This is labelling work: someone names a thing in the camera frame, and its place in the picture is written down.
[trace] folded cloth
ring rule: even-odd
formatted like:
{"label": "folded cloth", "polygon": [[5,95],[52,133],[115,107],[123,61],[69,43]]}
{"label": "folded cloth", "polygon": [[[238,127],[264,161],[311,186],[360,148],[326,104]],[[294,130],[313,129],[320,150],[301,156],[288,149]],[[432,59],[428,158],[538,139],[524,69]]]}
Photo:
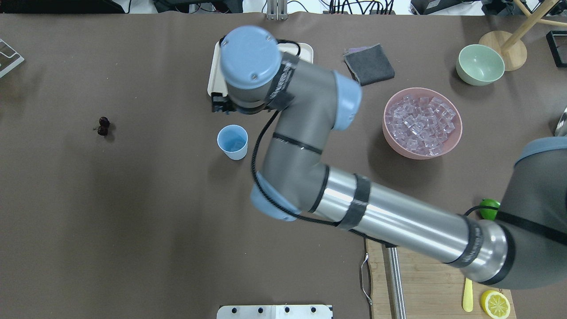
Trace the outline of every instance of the folded cloth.
{"label": "folded cloth", "polygon": [[396,74],[380,44],[348,49],[344,57],[360,85],[391,79]]}

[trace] brown table surface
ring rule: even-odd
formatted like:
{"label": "brown table surface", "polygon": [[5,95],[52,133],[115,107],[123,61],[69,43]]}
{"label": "brown table surface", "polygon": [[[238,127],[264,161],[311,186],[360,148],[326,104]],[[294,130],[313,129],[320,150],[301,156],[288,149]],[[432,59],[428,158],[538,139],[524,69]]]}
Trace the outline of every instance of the brown table surface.
{"label": "brown table surface", "polygon": [[[234,162],[217,149],[224,125],[254,140],[269,115],[209,112],[214,43],[257,24],[311,44],[317,64],[342,74],[345,48],[382,43],[396,77],[363,88],[358,116],[331,134],[323,160],[461,213],[502,197],[523,146],[549,136],[565,108],[567,72],[553,63],[547,26],[524,37],[525,66],[493,85],[472,87],[455,73],[461,48],[522,21],[2,15],[0,37],[26,61],[0,79],[1,317],[214,318],[226,304],[325,303],[336,318],[368,318],[363,240],[262,215],[248,200],[250,156]],[[413,161],[386,144],[384,105],[412,86],[459,109],[464,132],[451,153]],[[99,116],[115,123],[112,136],[92,130]],[[526,308],[541,304],[521,294]],[[518,317],[531,318],[514,298]],[[562,312],[565,303],[547,314]]]}

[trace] mint green bowl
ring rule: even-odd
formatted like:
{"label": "mint green bowl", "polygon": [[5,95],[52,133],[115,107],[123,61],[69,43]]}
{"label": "mint green bowl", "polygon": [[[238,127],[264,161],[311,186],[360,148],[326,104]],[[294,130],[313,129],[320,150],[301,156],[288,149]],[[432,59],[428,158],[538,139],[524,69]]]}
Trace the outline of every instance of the mint green bowl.
{"label": "mint green bowl", "polygon": [[470,85],[487,85],[502,77],[504,60],[486,45],[471,44],[459,53],[457,74]]}

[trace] green object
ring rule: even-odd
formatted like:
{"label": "green object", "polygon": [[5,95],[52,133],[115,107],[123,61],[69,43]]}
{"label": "green object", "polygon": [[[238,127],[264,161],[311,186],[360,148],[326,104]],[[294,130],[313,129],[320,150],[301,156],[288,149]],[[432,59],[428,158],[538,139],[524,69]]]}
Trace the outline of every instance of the green object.
{"label": "green object", "polygon": [[[494,199],[486,198],[480,202],[481,206],[491,206],[495,208],[500,208],[500,202],[495,201]],[[496,218],[496,214],[498,211],[496,209],[490,208],[481,208],[480,209],[480,216],[484,219],[494,220]]]}
{"label": "green object", "polygon": [[504,60],[493,49],[481,44],[464,47],[457,59],[459,77],[470,85],[487,85],[504,74]]}

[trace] lemon slice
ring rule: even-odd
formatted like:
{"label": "lemon slice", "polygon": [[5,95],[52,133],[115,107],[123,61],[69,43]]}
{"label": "lemon slice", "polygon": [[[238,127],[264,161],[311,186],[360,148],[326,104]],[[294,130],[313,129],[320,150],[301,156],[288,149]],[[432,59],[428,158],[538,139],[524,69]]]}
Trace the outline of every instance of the lemon slice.
{"label": "lemon slice", "polygon": [[510,315],[508,298],[496,290],[487,290],[480,296],[484,312],[493,319],[504,319]]}

